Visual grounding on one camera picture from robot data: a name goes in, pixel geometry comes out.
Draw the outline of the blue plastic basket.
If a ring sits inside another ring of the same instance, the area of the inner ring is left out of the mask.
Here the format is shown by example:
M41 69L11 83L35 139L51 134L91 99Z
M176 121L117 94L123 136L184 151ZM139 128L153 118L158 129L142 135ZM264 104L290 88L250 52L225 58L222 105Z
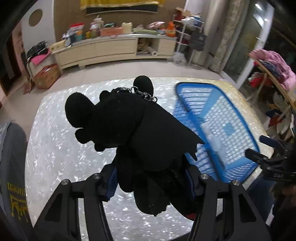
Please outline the blue plastic basket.
M181 82L175 86L177 96L174 117L198 135L196 159L187 154L192 165L215 180L243 183L257 164L245 157L246 149L259 150L246 121L217 86L207 83ZM226 150L226 167L222 169L211 150L208 137L218 137Z

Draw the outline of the wooden clothes rack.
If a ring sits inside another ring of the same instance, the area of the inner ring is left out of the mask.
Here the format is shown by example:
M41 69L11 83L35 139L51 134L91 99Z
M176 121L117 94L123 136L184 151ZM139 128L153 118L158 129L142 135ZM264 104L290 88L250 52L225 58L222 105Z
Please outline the wooden clothes rack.
M288 95L288 91L286 91L281 83L274 77L274 75L258 60L256 59L252 54L248 54L249 58L251 58L255 63L258 64L258 66L261 68L261 70L267 74L267 76L271 79L273 84L276 86L276 88L281 92L287 103L290 105L292 109L295 109L295 100L291 98Z

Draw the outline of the white paper roll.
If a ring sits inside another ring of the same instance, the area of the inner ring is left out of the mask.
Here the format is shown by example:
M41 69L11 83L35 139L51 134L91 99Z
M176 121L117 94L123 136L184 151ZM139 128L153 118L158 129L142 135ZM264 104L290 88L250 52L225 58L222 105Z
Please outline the white paper roll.
M153 49L151 46L148 46L148 47L146 48L146 50L147 50L147 52L148 52L151 56L157 56L157 55L158 55L158 52L157 52L155 49Z

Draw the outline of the pink box on cabinet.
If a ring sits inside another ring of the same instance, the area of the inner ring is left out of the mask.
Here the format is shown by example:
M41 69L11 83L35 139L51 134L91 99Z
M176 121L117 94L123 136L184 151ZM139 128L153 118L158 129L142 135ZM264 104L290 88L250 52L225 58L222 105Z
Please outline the pink box on cabinet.
M100 37L117 36L123 33L123 27L110 27L100 29Z

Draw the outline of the orange bag on cabinet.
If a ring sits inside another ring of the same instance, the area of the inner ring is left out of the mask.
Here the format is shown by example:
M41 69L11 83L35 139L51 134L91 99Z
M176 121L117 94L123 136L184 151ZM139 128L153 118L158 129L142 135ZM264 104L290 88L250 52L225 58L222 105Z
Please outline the orange bag on cabinet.
M176 36L176 29L173 21L168 22L168 26L165 29L165 34L168 37L174 38Z

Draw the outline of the pink clothes pile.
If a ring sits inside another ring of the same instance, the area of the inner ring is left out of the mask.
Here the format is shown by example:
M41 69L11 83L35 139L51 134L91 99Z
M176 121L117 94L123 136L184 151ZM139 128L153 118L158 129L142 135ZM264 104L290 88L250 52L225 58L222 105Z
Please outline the pink clothes pile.
M290 66L287 65L280 54L264 49L253 50L250 54L258 60L269 62L275 66L280 75L278 80L285 90L290 91L295 85L295 73Z

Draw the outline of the beige patterned curtain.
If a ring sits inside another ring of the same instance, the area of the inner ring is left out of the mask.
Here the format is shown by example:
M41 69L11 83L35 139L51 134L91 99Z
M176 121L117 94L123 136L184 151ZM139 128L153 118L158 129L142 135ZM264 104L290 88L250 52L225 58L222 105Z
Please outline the beige patterned curtain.
M243 15L243 11L248 7L248 3L249 1L243 0L229 1L222 38L209 66L212 71L220 72L222 70L222 61L224 60L226 52L231 44L231 40L234 37L234 33Z

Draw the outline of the person in grey shirt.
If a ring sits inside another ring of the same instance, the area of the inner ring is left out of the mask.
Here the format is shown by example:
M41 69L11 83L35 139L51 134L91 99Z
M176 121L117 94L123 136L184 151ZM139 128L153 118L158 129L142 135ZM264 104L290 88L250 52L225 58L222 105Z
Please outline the person in grey shirt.
M1 125L1 223L14 240L30 240L30 220L25 189L27 138L16 123Z

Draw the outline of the light blue grey cloth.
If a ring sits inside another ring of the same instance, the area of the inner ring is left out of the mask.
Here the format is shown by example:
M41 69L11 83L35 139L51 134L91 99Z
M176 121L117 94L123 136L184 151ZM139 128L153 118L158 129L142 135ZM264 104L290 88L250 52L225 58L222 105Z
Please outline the light blue grey cloth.
M227 155L226 155L224 144L222 144L220 139L218 137L215 137L214 135L210 135L208 137L208 141L211 146L211 150L217 156L219 163L222 166L222 169L225 169Z

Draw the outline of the white metal shelf rack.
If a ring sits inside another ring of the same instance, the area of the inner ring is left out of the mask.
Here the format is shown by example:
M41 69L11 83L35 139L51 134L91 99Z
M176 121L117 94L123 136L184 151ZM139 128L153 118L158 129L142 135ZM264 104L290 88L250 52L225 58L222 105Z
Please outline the white metal shelf rack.
M181 53L187 63L193 63L194 55L204 50L207 36L200 13L192 14L182 8L175 8L173 24L176 29L177 44L175 51Z

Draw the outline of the pink and black bags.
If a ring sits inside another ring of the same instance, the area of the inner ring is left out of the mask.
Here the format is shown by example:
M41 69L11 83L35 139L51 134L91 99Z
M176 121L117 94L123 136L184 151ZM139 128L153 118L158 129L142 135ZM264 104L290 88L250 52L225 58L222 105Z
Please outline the pink and black bags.
M50 54L50 50L48 48L47 41L41 41L38 44L34 45L27 52L27 64L30 62L33 65L37 66L40 64L48 55Z

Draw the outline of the cream TV cabinet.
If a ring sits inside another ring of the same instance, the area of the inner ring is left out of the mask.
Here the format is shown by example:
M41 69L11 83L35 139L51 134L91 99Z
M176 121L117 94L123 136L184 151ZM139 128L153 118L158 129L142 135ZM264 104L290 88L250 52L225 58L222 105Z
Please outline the cream TV cabinet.
M148 46L155 49L158 55L151 56L146 50ZM52 54L63 70L113 61L171 59L175 46L176 38L164 35L126 34L82 40Z

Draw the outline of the black plush dragon toy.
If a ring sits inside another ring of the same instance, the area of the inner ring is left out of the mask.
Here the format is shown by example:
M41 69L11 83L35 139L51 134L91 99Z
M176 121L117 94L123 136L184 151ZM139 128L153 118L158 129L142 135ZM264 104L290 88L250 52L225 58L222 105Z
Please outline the black plush dragon toy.
M193 198L187 175L193 165L186 155L195 158L203 141L157 103L150 78L104 90L98 103L75 92L65 113L78 142L93 142L97 152L116 150L119 186L133 193L141 212L155 216L172 205L185 217Z

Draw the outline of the yellow wall hanging cloth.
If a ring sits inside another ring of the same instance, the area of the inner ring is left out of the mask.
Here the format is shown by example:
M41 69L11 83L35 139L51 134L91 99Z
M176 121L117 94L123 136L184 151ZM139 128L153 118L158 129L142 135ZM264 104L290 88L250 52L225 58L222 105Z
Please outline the yellow wall hanging cloth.
M115 8L142 5L163 6L165 0L80 0L80 9L86 8Z

